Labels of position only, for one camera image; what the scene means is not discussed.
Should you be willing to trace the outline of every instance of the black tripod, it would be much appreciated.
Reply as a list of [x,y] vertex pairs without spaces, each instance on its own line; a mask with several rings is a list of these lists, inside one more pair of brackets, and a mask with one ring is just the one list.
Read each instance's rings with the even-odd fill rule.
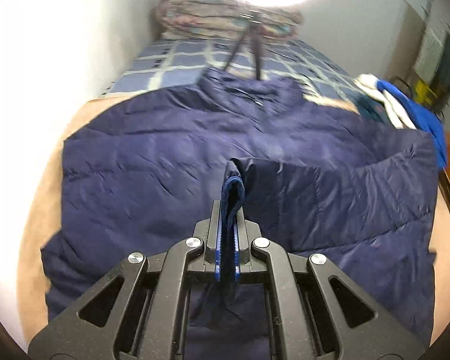
[[260,21],[260,12],[250,10],[250,14],[241,14],[241,17],[248,20],[248,26],[245,28],[241,34],[239,40],[236,42],[235,47],[230,55],[228,61],[226,62],[223,70],[227,70],[230,62],[235,58],[236,53],[240,49],[240,45],[245,40],[247,35],[250,35],[250,48],[253,55],[255,56],[255,74],[257,80],[260,80],[262,65],[260,61],[260,29],[262,27],[262,22]]

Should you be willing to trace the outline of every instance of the silver bolt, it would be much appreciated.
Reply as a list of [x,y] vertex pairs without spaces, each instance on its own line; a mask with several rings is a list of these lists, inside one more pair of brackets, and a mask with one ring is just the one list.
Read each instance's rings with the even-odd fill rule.
[[202,240],[197,237],[190,237],[185,241],[185,243],[189,248],[197,248],[202,244]]
[[325,264],[327,262],[327,258],[323,254],[320,254],[320,253],[312,254],[310,259],[312,260],[312,263],[314,263],[318,266],[322,266],[323,264]]
[[140,264],[143,261],[143,254],[140,252],[133,252],[130,256],[128,256],[128,262],[130,264]]
[[255,238],[253,240],[253,245],[255,245],[258,248],[262,248],[263,249],[263,248],[266,248],[267,246],[270,245],[270,241],[267,240],[267,238],[258,237],[258,238]]

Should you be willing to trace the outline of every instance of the mattress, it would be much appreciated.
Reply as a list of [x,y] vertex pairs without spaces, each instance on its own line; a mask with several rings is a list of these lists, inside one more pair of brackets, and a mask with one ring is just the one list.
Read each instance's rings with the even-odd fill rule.
[[[163,87],[194,83],[207,65],[220,68],[234,46],[233,40],[159,40],[147,46],[104,96],[141,93]],[[262,45],[265,80],[292,76],[305,95],[356,103],[362,95],[352,78],[323,53],[301,40]],[[230,64],[231,73],[253,77],[255,63],[248,43]]]

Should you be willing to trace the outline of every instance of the blue garment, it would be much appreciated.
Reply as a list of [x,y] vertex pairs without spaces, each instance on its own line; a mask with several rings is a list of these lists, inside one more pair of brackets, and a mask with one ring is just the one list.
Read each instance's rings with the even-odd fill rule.
[[429,132],[433,136],[435,149],[437,150],[438,166],[440,169],[445,169],[447,167],[447,144],[445,142],[443,125],[438,117],[420,104],[410,100],[396,86],[387,81],[379,80],[377,89],[380,92],[388,91],[404,107],[415,127]]
[[[129,253],[151,256],[192,235],[225,172],[243,180],[246,219],[266,237],[324,252],[430,341],[438,176],[426,133],[306,102],[291,78],[210,68],[196,84],[106,110],[64,142],[62,161],[62,228],[42,249],[50,319]],[[210,315],[210,329],[198,317],[216,295],[193,287],[187,357],[268,359],[261,286],[227,293],[232,313]]]

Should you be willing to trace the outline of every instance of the white wall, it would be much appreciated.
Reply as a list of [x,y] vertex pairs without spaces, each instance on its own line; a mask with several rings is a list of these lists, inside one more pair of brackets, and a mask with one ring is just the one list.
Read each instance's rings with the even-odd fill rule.
[[[427,0],[406,0],[424,17]],[[324,52],[351,75],[382,77],[400,30],[403,0],[308,0],[299,37]],[[435,0],[433,17],[450,25],[450,0]],[[445,112],[450,131],[450,109]]]
[[0,320],[16,305],[22,230],[66,123],[151,41],[159,0],[0,0]]

